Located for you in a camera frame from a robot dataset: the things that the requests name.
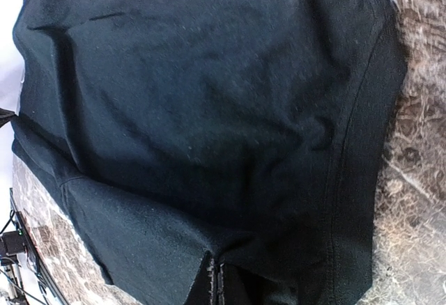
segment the stitching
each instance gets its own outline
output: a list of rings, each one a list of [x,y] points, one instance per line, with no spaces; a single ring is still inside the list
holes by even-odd
[[[81,180],[82,178],[87,178],[87,177],[85,175],[80,175],[80,176],[76,176],[75,178],[69,178],[68,180],[65,180],[61,184],[59,184],[59,189],[71,181]]]
[[[379,0],[374,0],[373,3],[369,1],[369,3],[370,3],[370,6],[371,6],[371,11],[373,13],[374,19],[376,19],[376,8],[375,8],[374,4],[376,4],[377,6],[380,6],[380,7],[383,7],[383,5],[380,4]],[[369,69],[369,66],[370,66],[370,63],[371,63],[371,59],[372,59],[372,57],[374,55],[374,52],[376,51],[376,46],[377,46],[379,40],[381,39],[381,37],[383,35],[384,28],[387,26],[387,22],[388,22],[387,14],[385,14],[384,27],[380,30],[380,32],[378,34],[376,42],[375,42],[375,44],[374,44],[374,46],[372,48],[372,51],[371,51],[370,56],[369,56],[369,59],[367,61],[367,66],[366,66],[366,69],[364,70],[364,74],[362,76],[360,85],[358,86],[358,88],[356,90],[356,93],[355,93],[355,96],[353,98],[353,107],[351,108],[352,110],[350,112],[350,116],[348,117],[348,124],[347,124],[346,130],[345,130],[346,133],[345,133],[345,135],[344,135],[344,137],[343,137],[343,139],[341,141],[341,153],[340,153],[340,156],[339,156],[339,162],[337,163],[337,166],[335,167],[335,158],[334,158],[334,152],[333,152],[334,147],[332,147],[332,152],[330,153],[330,160],[329,160],[329,164],[328,164],[328,172],[327,172],[327,176],[325,177],[324,206],[326,206],[326,209],[328,210],[329,207],[328,207],[328,204],[327,204],[327,200],[328,200],[328,193],[329,193],[329,190],[330,190],[328,183],[329,183],[329,179],[332,178],[332,176],[333,176],[333,172],[336,169],[338,169],[338,171],[337,171],[337,174],[339,174],[338,178],[336,177],[336,174],[334,175],[334,180],[337,180],[338,185],[337,185],[337,188],[333,189],[333,201],[332,201],[332,204],[331,204],[331,209],[332,210],[331,210],[331,214],[330,214],[330,211],[326,210],[326,213],[325,213],[326,217],[325,217],[324,224],[327,225],[327,228],[324,228],[324,231],[323,231],[324,239],[328,238],[328,241],[330,243],[329,245],[326,246],[326,255],[327,255],[327,258],[328,258],[328,262],[329,262],[328,263],[329,267],[327,269],[327,275],[326,276],[328,278],[327,283],[331,282],[331,285],[329,286],[330,294],[329,294],[328,297],[329,297],[329,301],[331,299],[335,304],[338,304],[337,299],[336,299],[336,295],[335,295],[335,279],[336,279],[336,277],[335,277],[335,271],[336,271],[335,263],[336,263],[336,261],[339,261],[339,258],[335,258],[335,255],[336,255],[335,247],[336,246],[335,246],[335,240],[333,238],[333,229],[334,229],[334,224],[335,224],[335,219],[336,219],[335,218],[335,213],[337,211],[338,191],[339,191],[339,186],[340,186],[340,179],[339,179],[339,177],[340,177],[340,175],[342,174],[342,171],[343,171],[343,163],[344,163],[343,160],[345,158],[344,150],[345,150],[345,145],[346,145],[346,135],[349,132],[349,127],[350,127],[350,123],[351,123],[351,117],[352,117],[353,109],[355,108],[355,105],[356,105],[357,96],[358,96],[358,94],[360,92],[360,89],[362,87],[362,84],[364,82],[364,78],[366,76],[366,73],[368,72],[368,69]],[[345,103],[344,106],[342,107],[341,111],[340,111],[340,114],[344,114],[346,112],[346,109],[347,109],[347,104]]]
[[[388,22],[386,22],[384,24],[384,27],[380,30],[380,33],[379,33],[379,35],[375,41],[375,44],[373,46],[373,49],[370,53],[369,60],[367,61],[367,67],[364,71],[364,74],[362,75],[360,85],[358,86],[357,91],[355,93],[355,97],[353,98],[353,106],[351,107],[350,115],[348,117],[348,122],[347,122],[348,124],[346,127],[346,133],[344,135],[344,139],[342,142],[341,156],[340,156],[339,163],[338,163],[338,166],[340,166],[340,169],[338,172],[339,176],[337,176],[337,178],[336,178],[336,184],[335,184],[336,189],[334,190],[334,193],[333,193],[333,204],[332,204],[333,213],[332,213],[331,222],[330,222],[330,241],[331,241],[331,247],[332,247],[332,253],[333,253],[333,256],[332,256],[332,266],[333,266],[332,296],[333,296],[333,300],[334,300],[335,304],[339,303],[336,293],[335,293],[335,280],[336,280],[335,272],[336,272],[336,263],[339,262],[339,251],[337,250],[338,246],[335,244],[335,239],[333,237],[333,230],[335,229],[335,224],[336,224],[337,217],[338,217],[336,214],[336,211],[337,211],[338,203],[339,203],[339,191],[340,191],[340,186],[341,186],[341,176],[344,173],[344,167],[345,167],[345,159],[346,159],[345,151],[346,151],[347,143],[349,142],[349,139],[350,139],[349,133],[351,131],[353,112],[357,106],[357,98],[358,98],[358,95],[360,94],[360,91],[362,90],[362,86],[364,85],[365,77],[367,76],[367,73],[369,71],[371,60],[375,57],[376,49],[377,49],[378,45],[381,43],[381,40],[383,39],[383,34],[385,32],[385,28],[387,27],[387,25],[388,25]]]

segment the black t-shirt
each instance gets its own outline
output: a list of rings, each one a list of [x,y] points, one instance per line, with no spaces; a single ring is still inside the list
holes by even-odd
[[[15,153],[147,305],[347,305],[406,72],[389,0],[24,0]]]

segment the black cable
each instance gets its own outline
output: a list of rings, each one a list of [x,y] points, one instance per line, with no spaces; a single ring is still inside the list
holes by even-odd
[[[38,273],[34,273],[34,275],[36,275],[36,278],[39,280],[39,282],[41,282],[43,284],[43,286],[48,288],[48,285],[46,284],[46,282],[43,280],[43,278]]]
[[[45,304],[44,302],[42,302],[40,299],[35,298],[33,295],[30,295],[27,291],[23,290],[23,288],[19,287],[8,275],[7,273],[5,273],[2,269],[0,269],[0,272],[5,275],[5,277],[8,279],[9,283],[11,283],[16,289],[22,291],[25,295],[27,295],[28,297],[34,299],[36,302],[38,302],[39,304],[42,305],[48,305]]]
[[[0,230],[0,235],[3,234],[3,232],[5,231],[5,229],[9,226],[9,224],[11,224],[11,222],[13,221],[15,212],[13,210],[11,210],[11,212],[9,212],[9,220],[6,223],[6,225]]]
[[[45,300],[46,305],[49,305],[49,303],[48,303],[48,299],[47,299],[47,286],[46,286],[46,284],[44,284],[44,283],[43,283],[42,281],[40,281],[40,279],[39,279],[38,285],[39,285],[40,293],[42,294],[42,297],[43,297],[43,299]]]
[[[22,267],[19,263],[15,262],[12,258],[9,258],[8,256],[0,256],[0,260],[8,260],[14,265],[18,265],[19,267]]]

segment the brown marble surface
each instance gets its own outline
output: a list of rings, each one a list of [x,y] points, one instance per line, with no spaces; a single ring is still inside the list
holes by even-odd
[[[358,305],[446,305],[446,0],[395,0],[409,72],[376,190],[374,286]],[[105,286],[71,223],[15,160],[14,199],[72,305],[139,304]]]

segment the black garment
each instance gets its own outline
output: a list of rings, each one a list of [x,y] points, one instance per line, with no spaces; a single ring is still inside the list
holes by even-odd
[[[389,0],[25,0],[14,151],[144,304],[354,304]]]
[[[14,116],[14,112],[0,108],[0,128],[9,123]]]

